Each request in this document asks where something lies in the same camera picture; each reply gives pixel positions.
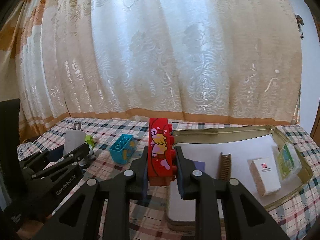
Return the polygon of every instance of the white box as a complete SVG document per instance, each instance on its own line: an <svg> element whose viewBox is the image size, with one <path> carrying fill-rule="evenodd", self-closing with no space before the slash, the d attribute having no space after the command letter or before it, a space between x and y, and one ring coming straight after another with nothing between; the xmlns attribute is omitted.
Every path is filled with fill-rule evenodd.
<svg viewBox="0 0 320 240"><path fill-rule="evenodd" d="M278 172L274 167L274 159L271 158L253 160L250 165L250 172L261 196L276 193L281 188Z"/></svg>

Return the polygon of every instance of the checkered tablecloth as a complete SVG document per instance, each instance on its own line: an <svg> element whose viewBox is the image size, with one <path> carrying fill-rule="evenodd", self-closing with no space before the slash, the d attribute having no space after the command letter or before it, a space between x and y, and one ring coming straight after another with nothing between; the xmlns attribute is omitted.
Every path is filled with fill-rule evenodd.
<svg viewBox="0 0 320 240"><path fill-rule="evenodd" d="M92 134L97 144L94 148L97 159L87 169L84 178L70 192L61 205L89 178L105 180L113 178L130 167L131 161L139 158L145 145L148 144L148 123L129 120L99 120L84 118L66 118L37 139L20 159L32 152L54 149L64 143L64 132L73 128L74 122L81 122L81 130ZM229 127L230 125L212 123L173 122L173 130L203 129ZM291 239L302 239L320 214L320 149L311 137L299 126L279 126L282 132L298 146L313 171L313 178L299 192L299 195L284 205L272 210L270 214ZM129 163L119 165L113 162L109 148L121 134L132 134L137 142L137 150ZM148 188L147 197L143 201L130 203L130 239L193 239L193 232L174 232L167 227L165 220L166 187ZM102 235L103 220L100 225Z"/></svg>

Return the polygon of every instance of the white curtain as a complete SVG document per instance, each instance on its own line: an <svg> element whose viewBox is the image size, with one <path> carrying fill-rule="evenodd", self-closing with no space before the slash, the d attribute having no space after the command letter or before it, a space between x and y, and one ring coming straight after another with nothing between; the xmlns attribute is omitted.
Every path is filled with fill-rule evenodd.
<svg viewBox="0 0 320 240"><path fill-rule="evenodd" d="M302 63L288 0L91 0L91 6L105 111L291 121Z"/></svg>
<svg viewBox="0 0 320 240"><path fill-rule="evenodd" d="M22 0L12 15L0 69L15 65L20 124L37 133L66 116L289 124L294 114L302 59L288 0Z"/></svg>

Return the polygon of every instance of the white power adapter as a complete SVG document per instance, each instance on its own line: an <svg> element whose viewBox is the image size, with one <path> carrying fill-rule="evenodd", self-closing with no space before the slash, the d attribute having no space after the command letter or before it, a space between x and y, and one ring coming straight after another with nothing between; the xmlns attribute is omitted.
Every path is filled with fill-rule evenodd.
<svg viewBox="0 0 320 240"><path fill-rule="evenodd" d="M67 130L64 138L63 156L78 148L85 141L86 133L81 131L81 122L75 122L72 130Z"/></svg>

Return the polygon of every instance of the green toy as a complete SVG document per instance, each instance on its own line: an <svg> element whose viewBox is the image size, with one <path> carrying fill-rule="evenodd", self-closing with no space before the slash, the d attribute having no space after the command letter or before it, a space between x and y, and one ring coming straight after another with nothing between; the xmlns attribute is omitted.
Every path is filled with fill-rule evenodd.
<svg viewBox="0 0 320 240"><path fill-rule="evenodd" d="M94 148L94 141L93 141L93 137L91 135L86 135L84 141L89 145L90 149Z"/></svg>

